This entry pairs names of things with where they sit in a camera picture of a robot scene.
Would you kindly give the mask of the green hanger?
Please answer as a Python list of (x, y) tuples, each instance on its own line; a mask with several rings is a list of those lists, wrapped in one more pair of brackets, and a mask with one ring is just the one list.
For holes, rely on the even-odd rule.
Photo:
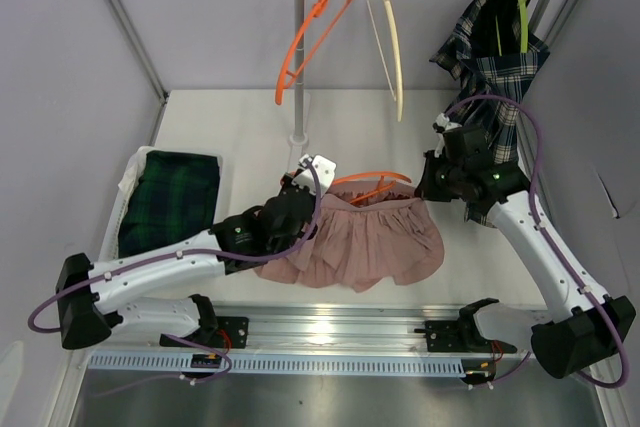
[(539, 39), (529, 26), (528, 5), (531, 0), (491, 0), (490, 19), (495, 27), (498, 56), (538, 51)]

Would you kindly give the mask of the navy plaid skirt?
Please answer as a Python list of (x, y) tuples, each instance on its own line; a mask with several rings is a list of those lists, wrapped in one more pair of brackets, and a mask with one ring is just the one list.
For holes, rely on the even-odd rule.
[[(458, 19), (450, 37), (430, 61), (460, 83), (452, 105), (466, 98), (492, 94), (520, 103), (550, 55), (539, 38), (538, 51), (498, 56), (491, 0), (473, 0)], [(505, 102), (474, 100), (447, 116), (461, 126), (482, 128), (496, 164), (518, 162), (519, 110)]]

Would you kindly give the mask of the pink garment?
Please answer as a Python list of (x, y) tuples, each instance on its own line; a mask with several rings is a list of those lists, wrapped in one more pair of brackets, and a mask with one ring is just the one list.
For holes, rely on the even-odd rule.
[(256, 268), (256, 275), (358, 293), (385, 278), (406, 286), (430, 277), (443, 264), (445, 249), (426, 202), (403, 183), (364, 197), (373, 190), (372, 181), (332, 186), (322, 199), (315, 236), (299, 251)]

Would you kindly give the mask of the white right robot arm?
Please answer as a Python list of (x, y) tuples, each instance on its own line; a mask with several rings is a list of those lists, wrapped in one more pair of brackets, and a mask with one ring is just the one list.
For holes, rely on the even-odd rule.
[(515, 162), (493, 162), (478, 127), (452, 124), (436, 130), (438, 146), (425, 153), (415, 193), (434, 202), (462, 200), (478, 208), (509, 242), (534, 280), (548, 317), (508, 307), (493, 298), (463, 307), (458, 342), (479, 350), (491, 340), (534, 354), (556, 379), (623, 353), (636, 310), (612, 297), (559, 236)]

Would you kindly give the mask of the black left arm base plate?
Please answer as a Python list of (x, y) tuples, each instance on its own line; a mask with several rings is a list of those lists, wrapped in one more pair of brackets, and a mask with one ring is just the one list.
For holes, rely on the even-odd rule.
[(183, 340), (215, 349), (245, 349), (249, 334), (249, 319), (239, 316), (217, 317), (199, 327)]

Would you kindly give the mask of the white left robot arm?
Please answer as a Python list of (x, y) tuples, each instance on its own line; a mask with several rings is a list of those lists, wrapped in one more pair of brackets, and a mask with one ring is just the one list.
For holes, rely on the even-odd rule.
[(319, 165), (287, 174), (264, 205), (150, 252), (101, 262), (84, 253), (67, 258), (56, 285), (62, 348), (93, 347), (118, 334), (149, 335), (162, 347), (223, 346), (208, 297), (162, 300), (150, 292), (252, 270), (296, 252), (315, 235), (320, 201), (334, 177)]

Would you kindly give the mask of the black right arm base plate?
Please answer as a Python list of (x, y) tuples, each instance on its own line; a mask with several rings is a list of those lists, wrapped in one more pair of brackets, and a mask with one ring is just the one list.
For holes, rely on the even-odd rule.
[(505, 353), (515, 354), (517, 348), (482, 337), (477, 328), (463, 320), (426, 320), (413, 330), (420, 334), (432, 353)]

